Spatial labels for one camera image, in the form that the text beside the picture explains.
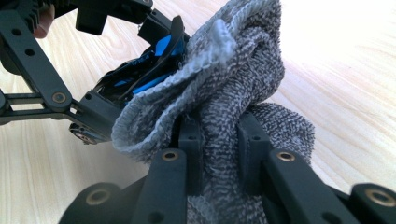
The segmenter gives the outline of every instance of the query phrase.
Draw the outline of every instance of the gray towel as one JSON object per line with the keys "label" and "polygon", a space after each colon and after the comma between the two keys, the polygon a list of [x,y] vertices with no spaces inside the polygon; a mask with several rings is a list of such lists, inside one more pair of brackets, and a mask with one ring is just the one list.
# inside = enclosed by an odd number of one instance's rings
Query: gray towel
{"label": "gray towel", "polygon": [[189,223],[264,223],[260,197],[243,194],[235,125],[252,112],[279,149],[309,163],[314,127],[275,104],[263,104],[284,76],[278,0],[232,0],[191,37],[187,61],[163,83],[137,94],[113,128],[114,147],[138,161],[169,145],[175,119],[198,111],[204,133],[205,189],[188,198]]}

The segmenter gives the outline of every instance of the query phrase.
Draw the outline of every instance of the light wood surface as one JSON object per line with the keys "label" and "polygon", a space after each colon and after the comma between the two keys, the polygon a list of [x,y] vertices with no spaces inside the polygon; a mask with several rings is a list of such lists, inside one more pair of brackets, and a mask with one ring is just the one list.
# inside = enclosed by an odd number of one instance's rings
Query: light wood surface
{"label": "light wood surface", "polygon": [[[226,1],[157,0],[168,18],[181,15],[190,35]],[[137,26],[108,19],[103,35],[74,29],[76,13],[53,24],[39,43],[75,99],[108,70],[148,46]],[[310,119],[317,140],[312,166],[325,183],[349,192],[373,182],[396,190],[396,2],[283,1],[281,48],[286,76],[268,102]],[[0,68],[3,92],[27,92]],[[89,185],[124,188],[147,167],[110,143],[84,146],[67,120],[0,127],[0,223],[56,223]]]}

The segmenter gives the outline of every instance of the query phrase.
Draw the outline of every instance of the screw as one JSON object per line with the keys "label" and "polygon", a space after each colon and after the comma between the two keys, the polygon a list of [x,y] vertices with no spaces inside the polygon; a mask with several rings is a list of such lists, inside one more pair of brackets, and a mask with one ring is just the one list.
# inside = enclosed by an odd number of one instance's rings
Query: screw
{"label": "screw", "polygon": [[61,104],[66,101],[66,95],[63,92],[55,92],[52,95],[52,100],[55,103]]}

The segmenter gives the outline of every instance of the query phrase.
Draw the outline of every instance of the knit fabric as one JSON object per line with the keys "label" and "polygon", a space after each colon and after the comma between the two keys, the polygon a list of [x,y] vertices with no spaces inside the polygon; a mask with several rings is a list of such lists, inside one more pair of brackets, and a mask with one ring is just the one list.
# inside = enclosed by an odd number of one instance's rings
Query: knit fabric
{"label": "knit fabric", "polygon": [[163,83],[124,108],[113,128],[114,147],[150,162],[166,148],[177,117],[198,112],[204,136],[202,196],[188,198],[189,223],[264,223],[261,197],[238,185],[237,131],[250,111],[278,149],[309,162],[314,127],[275,104],[261,104],[284,76],[279,49],[278,0],[232,0],[193,35],[187,61]]}

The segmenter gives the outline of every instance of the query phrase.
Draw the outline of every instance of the gray cloth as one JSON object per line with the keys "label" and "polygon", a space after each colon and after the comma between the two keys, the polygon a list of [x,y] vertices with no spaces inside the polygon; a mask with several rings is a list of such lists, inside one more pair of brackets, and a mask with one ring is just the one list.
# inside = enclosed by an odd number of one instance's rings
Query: gray cloth
{"label": "gray cloth", "polygon": [[232,0],[195,35],[183,67],[137,94],[113,128],[116,149],[138,161],[169,145],[175,119],[198,111],[204,133],[205,189],[188,198],[189,223],[264,223],[260,197],[243,194],[237,176],[235,125],[249,110],[279,149],[309,162],[314,127],[275,104],[261,104],[284,76],[278,0]]}

